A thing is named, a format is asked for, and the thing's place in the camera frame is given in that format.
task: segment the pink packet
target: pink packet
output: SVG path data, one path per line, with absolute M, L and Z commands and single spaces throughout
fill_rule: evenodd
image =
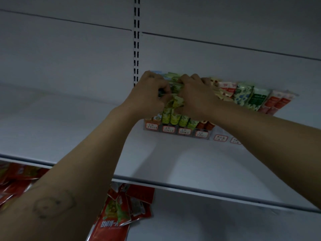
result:
M 218 86 L 219 88 L 232 93 L 232 96 L 236 90 L 236 86 L 238 85 L 238 83 L 235 83 L 235 82 L 218 82 L 218 84 L 219 84 Z
M 266 114 L 267 111 L 273 107 L 276 103 L 278 103 L 282 97 L 285 95 L 284 92 L 272 90 L 269 97 L 263 102 L 261 107 L 259 108 L 258 112 Z
M 278 110 L 280 110 L 282 107 L 284 107 L 286 104 L 288 104 L 290 101 L 292 101 L 295 97 L 298 95 L 287 92 L 279 102 L 277 102 L 273 107 L 271 107 L 267 114 L 274 115 Z

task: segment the price label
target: price label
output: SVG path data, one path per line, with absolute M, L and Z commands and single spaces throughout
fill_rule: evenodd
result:
M 231 142 L 232 144 L 237 144 L 237 145 L 241 145 L 241 144 L 242 144 L 242 143 L 239 142 L 239 140 L 238 140 L 237 138 L 235 138 L 235 137 L 233 137 L 230 142 Z
M 217 134 L 214 136 L 214 140 L 220 141 L 220 142 L 226 142 L 227 139 L 228 139 L 228 137 L 226 135 Z
M 163 126 L 163 132 L 165 133 L 174 133 L 175 127 L 173 126 Z
M 184 129 L 184 128 L 179 129 L 179 134 L 190 135 L 191 132 L 192 132 L 191 129 Z
M 147 129 L 151 129 L 151 130 L 157 130 L 158 129 L 158 125 L 155 123 L 146 123 L 146 128 Z
M 195 136 L 196 136 L 196 137 L 201 137 L 201 138 L 207 138 L 208 132 L 196 131 Z

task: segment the person's right hand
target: person's right hand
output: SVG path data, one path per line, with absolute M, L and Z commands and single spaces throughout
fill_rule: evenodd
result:
M 185 101 L 183 107 L 175 109 L 175 113 L 182 114 L 197 121 L 210 121 L 215 106 L 221 101 L 211 89 L 209 78 L 200 78 L 197 74 L 188 76 L 184 74 L 178 82 L 184 84 L 178 96 Z

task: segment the red-bordered label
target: red-bordered label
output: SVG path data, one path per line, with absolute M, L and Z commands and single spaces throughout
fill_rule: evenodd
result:
M 196 137 L 200 137 L 200 138 L 207 138 L 207 137 L 208 137 L 208 132 L 205 132 L 205 131 L 196 131 L 196 132 L 195 132 L 195 136 L 196 136 Z
M 182 135 L 190 135 L 192 133 L 191 129 L 184 129 L 184 128 L 180 128 L 178 134 L 182 134 Z
M 163 132 L 165 133 L 175 133 L 175 127 L 173 126 L 163 126 Z
M 215 140 L 215 141 L 219 141 L 219 142 L 226 142 L 227 139 L 228 139 L 228 136 L 226 136 L 226 135 L 216 134 L 216 135 L 214 136 L 214 140 Z
M 239 142 L 239 140 L 238 140 L 237 138 L 235 138 L 235 137 L 231 138 L 230 143 L 232 143 L 232 144 L 237 144 L 237 145 L 241 145 L 241 144 L 242 144 L 242 143 Z
M 146 123 L 145 127 L 150 130 L 157 130 L 158 129 L 158 125 L 155 123 Z

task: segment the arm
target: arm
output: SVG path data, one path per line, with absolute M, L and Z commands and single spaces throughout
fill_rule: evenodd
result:
M 145 72 L 122 105 L 1 213 L 0 240 L 85 240 L 132 127 L 171 99 L 159 99 L 159 88 L 171 91 L 161 76 Z
M 181 80 L 185 106 L 178 113 L 225 129 L 288 186 L 321 208 L 321 130 L 220 101 L 196 74 Z

